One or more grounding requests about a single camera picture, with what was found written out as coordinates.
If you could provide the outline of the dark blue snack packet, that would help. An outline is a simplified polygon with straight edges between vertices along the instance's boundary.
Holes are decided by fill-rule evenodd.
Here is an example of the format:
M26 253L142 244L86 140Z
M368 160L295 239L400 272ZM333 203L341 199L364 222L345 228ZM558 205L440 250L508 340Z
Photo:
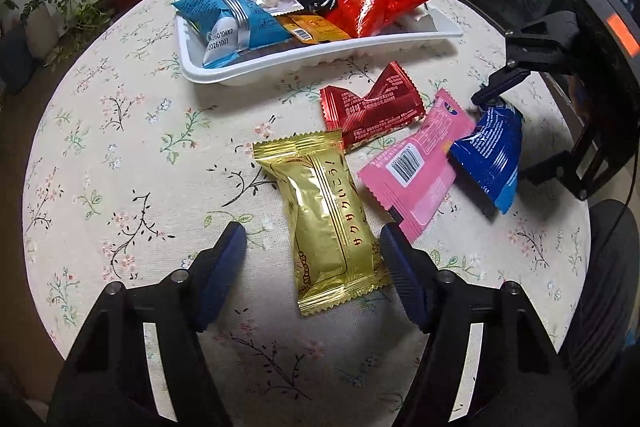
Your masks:
M518 188L523 115L501 98L480 113L474 131L454 142L449 155L505 215Z

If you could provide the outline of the gold snack packet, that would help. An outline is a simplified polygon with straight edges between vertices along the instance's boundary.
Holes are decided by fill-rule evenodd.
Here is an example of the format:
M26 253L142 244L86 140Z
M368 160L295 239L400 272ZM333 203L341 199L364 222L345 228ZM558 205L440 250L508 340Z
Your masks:
M282 196L301 314L326 311L390 285L341 131L259 142L253 154Z

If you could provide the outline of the floral tablecloth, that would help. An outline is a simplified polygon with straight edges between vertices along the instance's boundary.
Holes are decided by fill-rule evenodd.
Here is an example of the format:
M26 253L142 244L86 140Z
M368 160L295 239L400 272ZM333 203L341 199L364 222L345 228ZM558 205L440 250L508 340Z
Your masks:
M280 193L255 142L323 127L319 92L363 94L389 61L431 102L461 105L504 61L500 32L458 0L432 0L460 38L285 72L243 87L183 77L172 0L144 0L65 75L26 173L28 283L55 347L70 347L103 287L153 284L190 265L230 221L247 258L202 336L238 426L388 426L425 337L393 288L312 317L299 313Z

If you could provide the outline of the dark red candy packet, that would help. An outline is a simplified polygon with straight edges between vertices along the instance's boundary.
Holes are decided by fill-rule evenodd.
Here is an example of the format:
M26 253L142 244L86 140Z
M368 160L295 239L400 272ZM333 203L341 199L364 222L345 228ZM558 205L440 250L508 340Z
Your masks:
M340 130L346 152L422 119L426 110L420 93L397 62L384 68L363 96L345 88L320 90L326 130Z

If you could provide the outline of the silver red wrapper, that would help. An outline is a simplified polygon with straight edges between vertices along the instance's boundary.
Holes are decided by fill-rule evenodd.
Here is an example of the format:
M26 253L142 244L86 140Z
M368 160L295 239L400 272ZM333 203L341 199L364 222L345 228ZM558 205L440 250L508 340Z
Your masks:
M409 32L429 32L436 29L426 4L421 4L412 11L402 14L395 24Z

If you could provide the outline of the light blue snack packet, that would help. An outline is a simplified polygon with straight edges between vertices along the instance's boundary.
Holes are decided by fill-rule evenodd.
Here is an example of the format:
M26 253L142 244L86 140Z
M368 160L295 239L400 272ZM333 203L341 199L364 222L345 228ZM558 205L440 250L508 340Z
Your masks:
M252 0L177 0L178 14L204 44L202 66L224 67L242 54L278 46L293 36Z

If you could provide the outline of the left leafy plant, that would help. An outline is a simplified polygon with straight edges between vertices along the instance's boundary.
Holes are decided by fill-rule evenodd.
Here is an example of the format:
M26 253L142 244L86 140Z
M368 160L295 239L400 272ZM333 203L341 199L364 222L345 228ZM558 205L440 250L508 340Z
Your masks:
M55 68L105 28L108 16L99 0L29 0L21 12L29 52Z

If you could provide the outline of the pink barcode snack packet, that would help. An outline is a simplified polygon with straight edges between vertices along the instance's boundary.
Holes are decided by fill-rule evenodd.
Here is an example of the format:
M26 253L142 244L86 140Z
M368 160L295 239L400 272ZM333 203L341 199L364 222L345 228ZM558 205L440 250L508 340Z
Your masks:
M448 159L451 145L474 128L474 120L440 89L420 129L358 171L359 180L409 242L425 231L456 179Z

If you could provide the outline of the large red snack bag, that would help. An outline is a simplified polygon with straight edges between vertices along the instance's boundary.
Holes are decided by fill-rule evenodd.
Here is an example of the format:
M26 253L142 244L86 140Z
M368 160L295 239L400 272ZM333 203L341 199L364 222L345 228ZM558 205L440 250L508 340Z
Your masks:
M430 0L336 0L326 19L352 38L372 37Z

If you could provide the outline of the orange yellow snack stick packet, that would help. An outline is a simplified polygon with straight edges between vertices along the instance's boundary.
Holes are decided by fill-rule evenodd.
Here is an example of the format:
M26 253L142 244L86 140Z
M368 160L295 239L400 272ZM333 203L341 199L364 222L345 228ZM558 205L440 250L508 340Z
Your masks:
M349 40L350 35L316 14L288 14L277 16L277 21L297 41L307 44L319 44Z

